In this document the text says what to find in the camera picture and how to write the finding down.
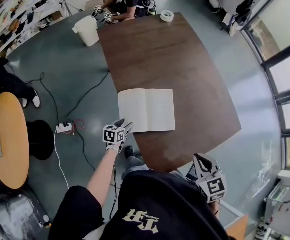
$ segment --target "white trash bin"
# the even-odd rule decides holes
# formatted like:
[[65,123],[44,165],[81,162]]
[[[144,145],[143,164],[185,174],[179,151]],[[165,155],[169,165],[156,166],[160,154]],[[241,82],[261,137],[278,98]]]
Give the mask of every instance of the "white trash bin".
[[86,16],[75,24],[73,31],[90,47],[100,40],[97,28],[97,20],[92,16]]

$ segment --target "black sneaker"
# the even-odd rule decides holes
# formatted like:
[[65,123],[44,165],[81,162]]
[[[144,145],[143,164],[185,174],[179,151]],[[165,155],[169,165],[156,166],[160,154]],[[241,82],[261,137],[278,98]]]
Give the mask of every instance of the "black sneaker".
[[135,157],[134,148],[132,146],[127,146],[125,148],[125,158]]

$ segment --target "power strip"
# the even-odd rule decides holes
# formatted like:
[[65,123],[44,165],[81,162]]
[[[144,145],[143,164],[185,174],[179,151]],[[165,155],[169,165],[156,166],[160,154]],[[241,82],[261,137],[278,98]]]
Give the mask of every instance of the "power strip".
[[60,123],[59,125],[56,126],[56,131],[58,134],[71,132],[72,124],[70,122],[65,123],[65,125],[63,123]]

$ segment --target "blank page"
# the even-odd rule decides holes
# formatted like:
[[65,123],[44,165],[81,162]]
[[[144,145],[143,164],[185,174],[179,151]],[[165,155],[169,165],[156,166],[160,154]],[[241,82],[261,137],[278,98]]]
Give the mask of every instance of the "blank page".
[[147,89],[146,105],[149,132],[175,131],[173,90]]
[[148,131],[145,89],[130,89],[118,94],[119,118],[133,122],[132,133]]

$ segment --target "roll of tape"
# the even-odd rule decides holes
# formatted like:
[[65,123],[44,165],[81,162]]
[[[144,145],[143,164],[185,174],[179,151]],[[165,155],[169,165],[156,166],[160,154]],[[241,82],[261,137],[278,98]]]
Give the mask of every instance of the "roll of tape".
[[169,10],[163,10],[160,14],[160,19],[164,22],[171,22],[174,19],[174,13]]

